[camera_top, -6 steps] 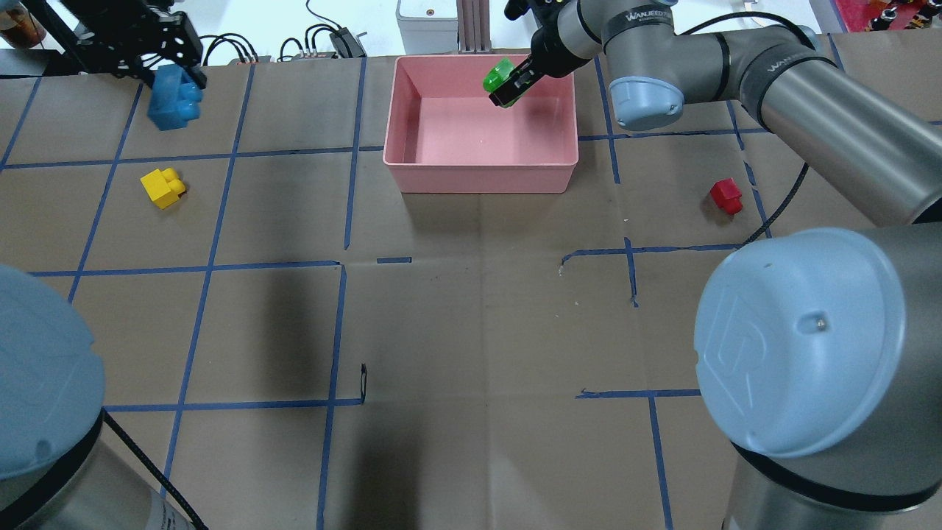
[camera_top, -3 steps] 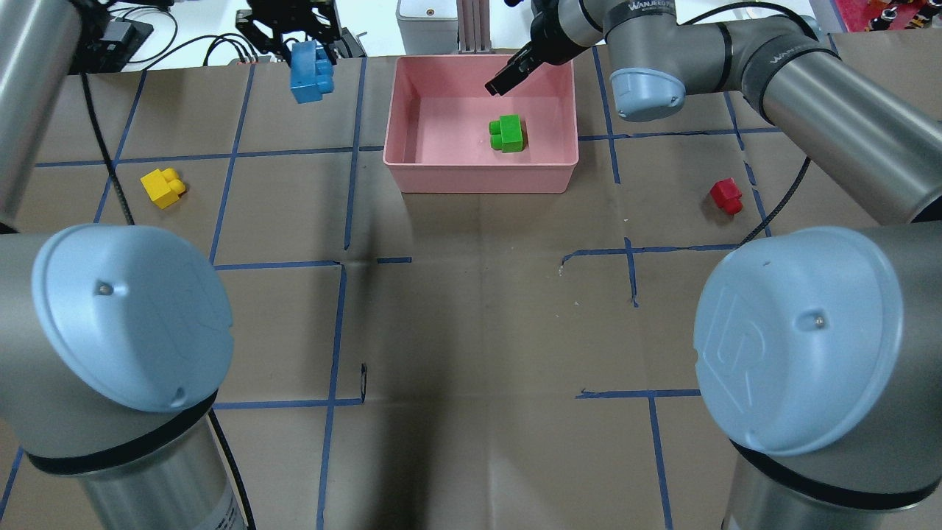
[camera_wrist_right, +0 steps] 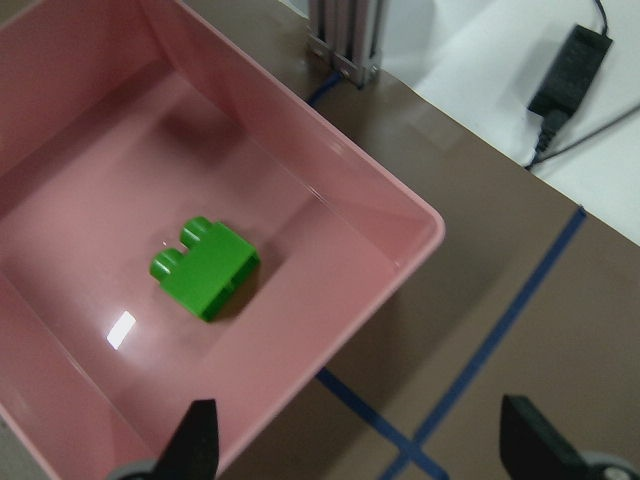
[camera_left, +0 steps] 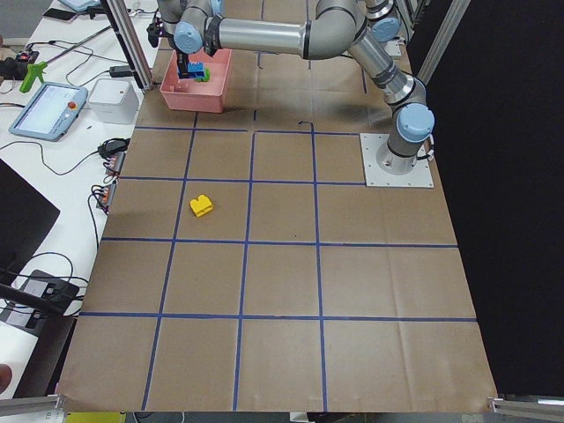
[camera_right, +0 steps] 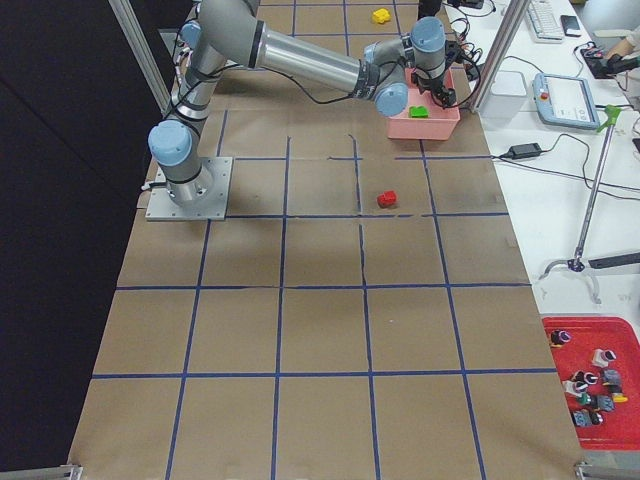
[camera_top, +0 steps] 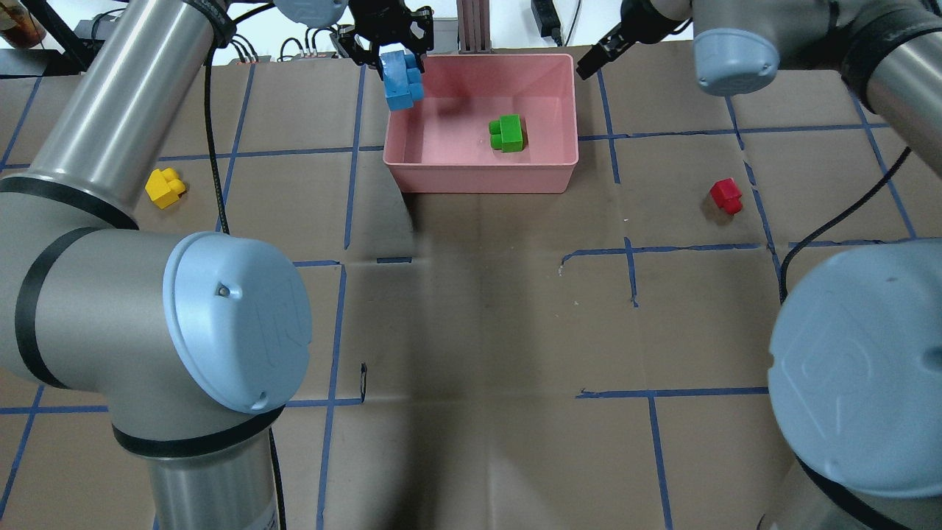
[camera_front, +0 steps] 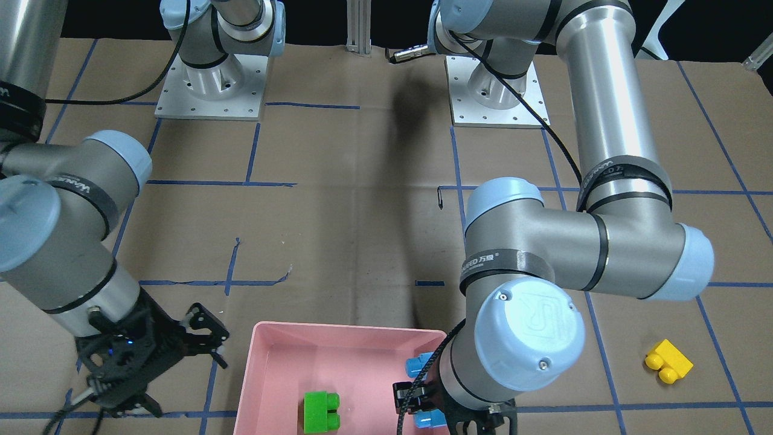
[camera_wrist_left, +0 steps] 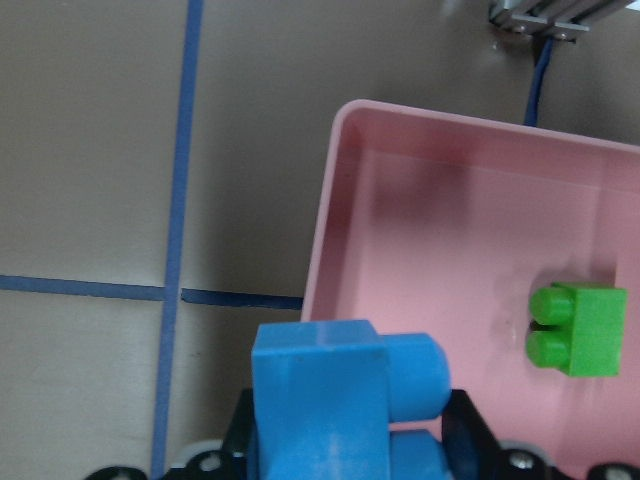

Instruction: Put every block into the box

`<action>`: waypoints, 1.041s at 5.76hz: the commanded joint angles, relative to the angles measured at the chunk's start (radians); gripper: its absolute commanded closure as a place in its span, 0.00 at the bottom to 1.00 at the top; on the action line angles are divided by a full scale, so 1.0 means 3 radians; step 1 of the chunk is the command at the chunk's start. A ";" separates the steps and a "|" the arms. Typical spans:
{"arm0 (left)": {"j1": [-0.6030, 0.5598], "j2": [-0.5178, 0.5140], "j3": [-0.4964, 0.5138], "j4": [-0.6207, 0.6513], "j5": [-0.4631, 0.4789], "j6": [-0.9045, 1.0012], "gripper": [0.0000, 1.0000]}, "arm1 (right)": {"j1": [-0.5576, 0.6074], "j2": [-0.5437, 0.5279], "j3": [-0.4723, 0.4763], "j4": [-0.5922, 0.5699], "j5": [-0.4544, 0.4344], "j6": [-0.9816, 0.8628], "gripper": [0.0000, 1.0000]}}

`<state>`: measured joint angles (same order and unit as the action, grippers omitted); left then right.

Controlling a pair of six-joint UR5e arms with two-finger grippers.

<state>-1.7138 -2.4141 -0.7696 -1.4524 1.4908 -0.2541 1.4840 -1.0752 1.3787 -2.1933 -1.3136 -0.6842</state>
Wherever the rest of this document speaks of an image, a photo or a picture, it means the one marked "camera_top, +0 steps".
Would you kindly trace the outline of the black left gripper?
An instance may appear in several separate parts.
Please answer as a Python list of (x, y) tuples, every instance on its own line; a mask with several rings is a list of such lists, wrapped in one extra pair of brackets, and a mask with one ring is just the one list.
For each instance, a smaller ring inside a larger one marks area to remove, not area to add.
[(352, 24), (341, 24), (336, 35), (339, 51), (357, 65), (367, 65), (386, 79), (380, 47), (401, 44), (415, 54), (415, 68), (426, 71), (428, 52), (434, 48), (433, 8), (411, 10), (403, 1), (350, 1)]

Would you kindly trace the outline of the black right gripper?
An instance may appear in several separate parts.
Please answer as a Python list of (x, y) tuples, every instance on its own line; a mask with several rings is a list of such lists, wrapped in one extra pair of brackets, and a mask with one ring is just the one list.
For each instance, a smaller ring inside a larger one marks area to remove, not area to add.
[(693, 1), (623, 1), (620, 37), (605, 37), (593, 44), (576, 63), (576, 73), (588, 80), (614, 63), (632, 45), (654, 44), (679, 33), (692, 20)]

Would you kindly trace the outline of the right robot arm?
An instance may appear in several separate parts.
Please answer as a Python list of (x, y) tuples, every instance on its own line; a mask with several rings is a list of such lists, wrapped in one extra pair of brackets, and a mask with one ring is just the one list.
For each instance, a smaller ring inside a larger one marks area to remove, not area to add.
[(905, 142), (884, 177), (782, 258), (768, 395), (796, 462), (760, 529), (940, 527), (940, 239), (833, 255), (790, 286), (801, 249), (878, 194), (910, 155), (940, 172), (938, 1), (623, 1), (576, 64), (587, 78), (690, 21), (704, 93), (756, 93), (832, 69)]

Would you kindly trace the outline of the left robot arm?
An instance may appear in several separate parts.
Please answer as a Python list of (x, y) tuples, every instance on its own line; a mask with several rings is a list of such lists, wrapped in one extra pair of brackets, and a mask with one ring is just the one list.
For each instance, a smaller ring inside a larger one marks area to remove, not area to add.
[(273, 423), (312, 342), (293, 263), (221, 232), (142, 232), (132, 209), (226, 1), (132, 1), (28, 169), (2, 180), (2, 365), (103, 395), (146, 460), (163, 529), (283, 529)]

